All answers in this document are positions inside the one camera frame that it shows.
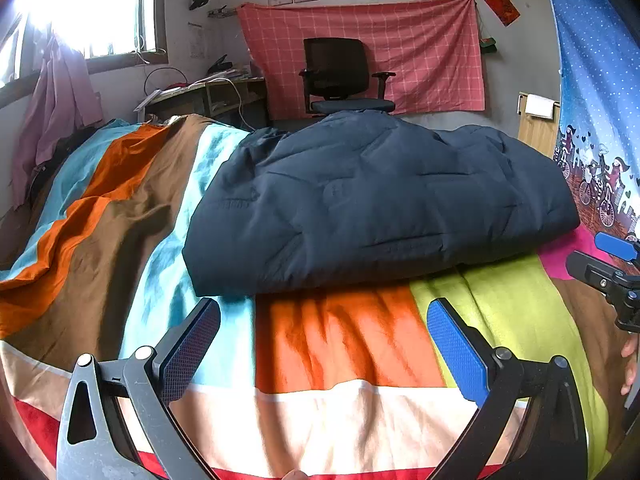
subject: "pink checkered cloth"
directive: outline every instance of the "pink checkered cloth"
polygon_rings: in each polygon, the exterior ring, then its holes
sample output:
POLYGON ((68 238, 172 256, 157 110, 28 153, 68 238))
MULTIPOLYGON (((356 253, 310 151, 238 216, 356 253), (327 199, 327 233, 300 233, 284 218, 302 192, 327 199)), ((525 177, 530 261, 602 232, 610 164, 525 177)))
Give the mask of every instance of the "pink checkered cloth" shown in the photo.
MULTIPOLYGON (((304 38, 354 38, 374 59, 373 72, 396 72, 386 98, 396 113, 484 110, 478 22, 474 0, 421 0, 400 4, 238 9, 255 63, 263 70, 271 117, 305 113, 304 38)), ((376 96, 371 84, 366 97, 376 96)))

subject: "wall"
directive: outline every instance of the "wall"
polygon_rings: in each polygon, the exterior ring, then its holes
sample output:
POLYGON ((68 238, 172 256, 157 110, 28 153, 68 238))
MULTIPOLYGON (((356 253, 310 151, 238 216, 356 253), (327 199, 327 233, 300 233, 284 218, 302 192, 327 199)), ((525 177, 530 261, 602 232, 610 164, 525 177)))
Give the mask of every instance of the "wall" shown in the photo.
MULTIPOLYGON (((320 0, 302 5, 368 4, 410 0, 320 0)), ((556 27, 549 0, 511 0, 521 16, 504 27, 484 0, 477 0, 484 23, 484 37, 497 40, 498 52, 482 56, 487 109, 484 113, 445 112, 408 117, 423 126, 454 129, 463 124, 494 126, 516 136, 519 116, 516 113, 519 91, 558 99, 560 93, 559 54, 556 27)), ((243 2, 266 4, 266 0, 220 0, 224 5, 243 2)), ((246 43, 237 18, 220 20, 224 51, 233 61, 248 59, 246 43)))
MULTIPOLYGON (((217 30, 216 20, 207 17, 207 11, 214 8, 217 0, 190 11, 190 0, 164 0, 166 19, 167 51, 169 65, 184 72, 190 82, 203 78, 207 68, 222 54, 222 40, 217 30), (202 25, 206 38, 206 58, 191 59, 189 46, 190 26, 188 22, 202 25)), ((140 65, 111 72, 93 74, 91 82, 100 93, 105 120, 114 118, 135 122, 133 108, 145 97, 143 85, 147 74, 160 65, 140 65)), ((163 88, 173 82, 182 81, 182 76, 174 70, 161 70, 149 78, 147 89, 163 88)), ((29 98, 23 98, 0 109, 0 217, 10 207, 10 171, 14 144, 29 98)))

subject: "red envelope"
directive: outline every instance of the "red envelope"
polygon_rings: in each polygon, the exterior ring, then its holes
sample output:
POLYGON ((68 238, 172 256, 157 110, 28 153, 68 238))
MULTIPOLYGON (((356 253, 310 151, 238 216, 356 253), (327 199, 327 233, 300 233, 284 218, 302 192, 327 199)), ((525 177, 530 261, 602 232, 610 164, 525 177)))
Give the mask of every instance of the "red envelope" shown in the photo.
POLYGON ((511 0, 485 0, 486 4, 491 7, 495 15, 500 18, 502 24, 507 27, 520 17, 518 9, 511 3, 511 0))

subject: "chair armrest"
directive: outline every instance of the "chair armrest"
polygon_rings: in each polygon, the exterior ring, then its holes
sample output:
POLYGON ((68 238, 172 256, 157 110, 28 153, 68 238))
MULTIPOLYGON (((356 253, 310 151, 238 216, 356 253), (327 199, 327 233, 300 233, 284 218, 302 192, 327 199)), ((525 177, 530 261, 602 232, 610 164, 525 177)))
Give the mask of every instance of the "chair armrest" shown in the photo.
POLYGON ((371 74, 371 77, 377 77, 379 79, 387 79, 388 77, 393 77, 395 76, 396 73, 395 72, 376 72, 375 74, 371 74))
POLYGON ((304 91, 305 91, 305 112, 308 114, 312 114, 313 112, 311 111, 311 95, 310 95, 310 83, 311 83, 311 77, 314 74, 314 71, 309 69, 309 68, 305 68, 303 70, 301 70, 298 75, 302 76, 302 81, 304 84, 304 91))
POLYGON ((395 72, 376 72, 375 74, 371 74, 371 77, 378 78, 378 99, 385 98, 386 80, 395 75, 395 72))

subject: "finger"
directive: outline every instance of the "finger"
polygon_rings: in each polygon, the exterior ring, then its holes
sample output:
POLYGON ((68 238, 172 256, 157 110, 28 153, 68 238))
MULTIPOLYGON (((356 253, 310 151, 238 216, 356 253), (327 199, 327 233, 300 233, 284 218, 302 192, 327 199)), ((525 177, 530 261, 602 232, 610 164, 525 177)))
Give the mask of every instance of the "finger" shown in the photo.
POLYGON ((638 364, 632 363, 626 368, 626 385, 632 386, 638 373, 638 364))
POLYGON ((625 345, 622 347, 622 357, 629 357, 638 348, 638 338, 634 335, 626 340, 625 345))
POLYGON ((309 480, 309 477, 299 469, 294 469, 284 475, 282 480, 309 480))

